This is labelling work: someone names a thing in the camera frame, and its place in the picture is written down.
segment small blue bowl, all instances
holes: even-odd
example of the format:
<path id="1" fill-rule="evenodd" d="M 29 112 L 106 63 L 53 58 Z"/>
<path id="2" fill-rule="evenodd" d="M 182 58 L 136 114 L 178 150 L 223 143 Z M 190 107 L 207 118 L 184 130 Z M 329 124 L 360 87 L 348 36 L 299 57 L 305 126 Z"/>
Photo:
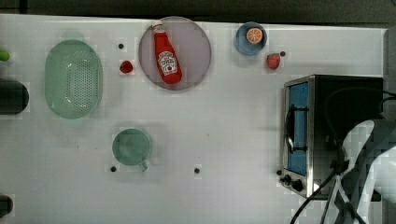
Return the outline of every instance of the small blue bowl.
<path id="1" fill-rule="evenodd" d="M 248 30 L 251 28 L 259 28 L 262 30 L 263 37 L 262 37 L 262 42 L 258 44 L 252 44 L 248 42 L 247 39 L 247 33 Z M 260 52 L 265 46 L 265 43 L 267 42 L 267 33 L 265 33 L 264 28 L 262 28 L 261 25 L 259 25 L 257 22 L 250 21 L 245 24 L 243 24 L 241 27 L 239 27 L 238 31 L 236 32 L 235 36 L 235 47 L 236 49 L 241 53 L 245 55 L 255 55 Z"/>

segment green object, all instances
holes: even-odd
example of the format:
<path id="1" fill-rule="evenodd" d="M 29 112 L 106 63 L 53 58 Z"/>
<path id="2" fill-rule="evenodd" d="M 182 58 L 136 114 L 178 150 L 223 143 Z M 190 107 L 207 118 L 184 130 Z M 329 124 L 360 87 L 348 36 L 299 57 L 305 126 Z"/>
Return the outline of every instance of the green object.
<path id="1" fill-rule="evenodd" d="M 124 165 L 140 165 L 142 171 L 148 169 L 145 160 L 151 151 L 149 138 L 137 129 L 120 132 L 113 142 L 114 157 Z"/>
<path id="2" fill-rule="evenodd" d="M 95 51 L 79 40 L 55 46 L 46 60 L 45 95 L 49 108 L 64 119 L 80 119 L 99 104 L 103 68 Z"/>
<path id="3" fill-rule="evenodd" d="M 0 61 L 6 62 L 9 60 L 9 53 L 3 50 L 0 50 Z"/>

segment orange slice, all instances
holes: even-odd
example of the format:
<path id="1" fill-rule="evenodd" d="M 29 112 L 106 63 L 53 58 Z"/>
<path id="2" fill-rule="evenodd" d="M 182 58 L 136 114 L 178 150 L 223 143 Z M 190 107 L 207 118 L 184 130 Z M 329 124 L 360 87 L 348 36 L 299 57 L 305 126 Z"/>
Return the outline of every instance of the orange slice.
<path id="1" fill-rule="evenodd" d="M 259 28 L 251 28 L 247 31 L 247 40 L 252 44 L 258 44 L 262 41 L 262 30 Z"/>

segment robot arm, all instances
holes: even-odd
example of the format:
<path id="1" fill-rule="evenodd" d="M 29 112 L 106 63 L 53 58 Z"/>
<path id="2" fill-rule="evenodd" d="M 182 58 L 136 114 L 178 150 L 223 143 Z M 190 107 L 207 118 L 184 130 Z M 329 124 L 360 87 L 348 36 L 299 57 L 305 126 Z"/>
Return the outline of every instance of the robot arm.
<path id="1" fill-rule="evenodd" d="M 374 189 L 396 202 L 396 122 L 364 121 L 346 136 L 343 150 L 349 164 L 336 177 L 329 204 L 338 214 L 325 223 L 368 223 Z"/>

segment red ketchup bottle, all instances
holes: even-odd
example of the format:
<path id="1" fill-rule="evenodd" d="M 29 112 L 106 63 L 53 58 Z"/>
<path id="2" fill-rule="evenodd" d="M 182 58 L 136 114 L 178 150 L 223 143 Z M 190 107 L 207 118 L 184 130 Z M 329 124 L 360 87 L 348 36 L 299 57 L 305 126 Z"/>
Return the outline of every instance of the red ketchup bottle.
<path id="1" fill-rule="evenodd" d="M 183 75 L 175 50 L 163 28 L 163 23 L 161 21 L 154 21 L 152 23 L 152 30 L 154 32 L 155 58 L 161 77 L 167 84 L 176 84 L 181 80 Z"/>

